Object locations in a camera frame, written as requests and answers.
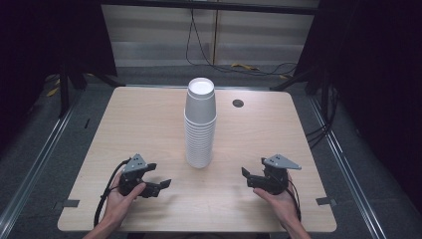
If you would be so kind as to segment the black metal stand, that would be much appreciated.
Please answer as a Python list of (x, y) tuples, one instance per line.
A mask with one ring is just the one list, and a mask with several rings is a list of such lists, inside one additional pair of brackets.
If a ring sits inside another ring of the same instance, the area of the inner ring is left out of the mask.
[(324, 67), (313, 66), (303, 72), (295, 73), (280, 85), (269, 87), (269, 90), (272, 92), (283, 92), (290, 86), (303, 82), (307, 83), (305, 87), (307, 95), (314, 96), (318, 90), (321, 90), (323, 94), (327, 94), (329, 89), (328, 71)]
[(124, 87), (123, 83), (119, 83), (113, 80), (108, 75), (102, 73), (100, 70), (93, 68), (87, 64), (80, 62), (64, 62), (60, 66), (60, 95), (61, 95), (61, 112), (60, 117), (63, 117), (65, 113), (70, 110), (70, 90), (69, 84), (72, 84), (75, 90), (84, 90), (88, 82), (85, 75), (91, 74), (94, 77), (101, 80), (107, 85), (117, 88)]

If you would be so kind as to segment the person's left hand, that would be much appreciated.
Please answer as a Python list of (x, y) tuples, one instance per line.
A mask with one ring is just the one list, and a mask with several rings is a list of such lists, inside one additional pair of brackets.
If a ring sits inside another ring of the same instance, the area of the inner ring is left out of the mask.
[(105, 214), (103, 221), (111, 231), (120, 227), (128, 213), (132, 202), (144, 190), (146, 184), (140, 183), (128, 195), (121, 195), (118, 191), (120, 174), (118, 174), (111, 184), (111, 191), (106, 200)]

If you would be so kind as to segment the metal floor rail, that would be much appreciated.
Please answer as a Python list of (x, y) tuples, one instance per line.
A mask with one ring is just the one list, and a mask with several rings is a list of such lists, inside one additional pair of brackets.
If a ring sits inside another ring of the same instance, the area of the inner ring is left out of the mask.
[(314, 113), (316, 114), (318, 123), (324, 129), (324, 137), (326, 138), (336, 163), (345, 179), (353, 200), (372, 239), (387, 239), (381, 223), (363, 192), (334, 131), (328, 128), (328, 123), (322, 116), (319, 102), (315, 97), (310, 97), (310, 103), (313, 107)]
[(41, 98), (17, 137), (0, 153), (0, 238), (13, 230), (83, 94), (71, 93), (63, 113), (60, 97)]

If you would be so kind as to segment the long yellow floor tape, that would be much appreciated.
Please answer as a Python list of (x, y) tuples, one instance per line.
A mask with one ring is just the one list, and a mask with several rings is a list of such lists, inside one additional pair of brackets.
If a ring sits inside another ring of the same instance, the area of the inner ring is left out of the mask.
[(249, 66), (249, 65), (245, 65), (245, 64), (238, 64), (238, 63), (232, 64), (231, 68), (242, 68), (242, 69), (247, 70), (247, 71), (260, 71), (259, 68)]

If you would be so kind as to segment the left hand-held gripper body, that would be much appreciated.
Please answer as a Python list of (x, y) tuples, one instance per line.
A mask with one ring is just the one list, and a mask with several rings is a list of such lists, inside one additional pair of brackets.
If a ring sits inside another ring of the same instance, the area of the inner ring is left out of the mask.
[(129, 195), (132, 190), (141, 182), (142, 177), (148, 170), (148, 164), (140, 154), (134, 155), (123, 168), (118, 191), (123, 196)]

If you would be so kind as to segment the dark curtain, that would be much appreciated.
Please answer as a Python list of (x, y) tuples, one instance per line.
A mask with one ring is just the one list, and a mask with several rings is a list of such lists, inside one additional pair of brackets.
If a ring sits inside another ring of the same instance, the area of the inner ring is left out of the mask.
[(116, 74), (101, 0), (0, 0), (0, 152), (62, 65), (78, 89)]
[(422, 214), (422, 0), (319, 0), (297, 70), (312, 67)]

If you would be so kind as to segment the person's right hand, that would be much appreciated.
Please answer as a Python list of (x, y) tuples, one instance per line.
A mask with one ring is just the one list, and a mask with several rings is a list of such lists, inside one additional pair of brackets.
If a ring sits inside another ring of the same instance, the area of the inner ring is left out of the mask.
[(301, 227), (291, 183), (288, 184), (288, 188), (284, 192), (278, 195), (270, 194), (261, 188), (254, 188), (253, 192), (270, 204), (281, 226), (288, 232), (293, 232)]

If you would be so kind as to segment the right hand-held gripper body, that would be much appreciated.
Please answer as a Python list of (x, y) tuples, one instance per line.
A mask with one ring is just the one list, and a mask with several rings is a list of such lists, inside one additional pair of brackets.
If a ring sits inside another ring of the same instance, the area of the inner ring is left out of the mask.
[(271, 194), (280, 194), (289, 186), (288, 170), (301, 170), (302, 167), (281, 154), (262, 158), (266, 183), (264, 190)]

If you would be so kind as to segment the black horizontal bar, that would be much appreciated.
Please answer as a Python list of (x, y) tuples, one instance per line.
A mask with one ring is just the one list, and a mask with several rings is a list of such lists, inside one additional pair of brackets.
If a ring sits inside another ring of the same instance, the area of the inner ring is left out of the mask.
[(104, 5), (315, 15), (318, 8), (186, 0), (99, 0)]

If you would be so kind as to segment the stack of white paper cups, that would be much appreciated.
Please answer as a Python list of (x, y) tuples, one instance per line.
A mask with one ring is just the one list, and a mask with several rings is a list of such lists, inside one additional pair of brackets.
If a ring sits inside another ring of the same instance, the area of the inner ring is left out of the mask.
[(191, 80), (184, 108), (185, 154), (195, 168), (204, 168), (212, 160), (216, 119), (213, 82), (206, 78)]

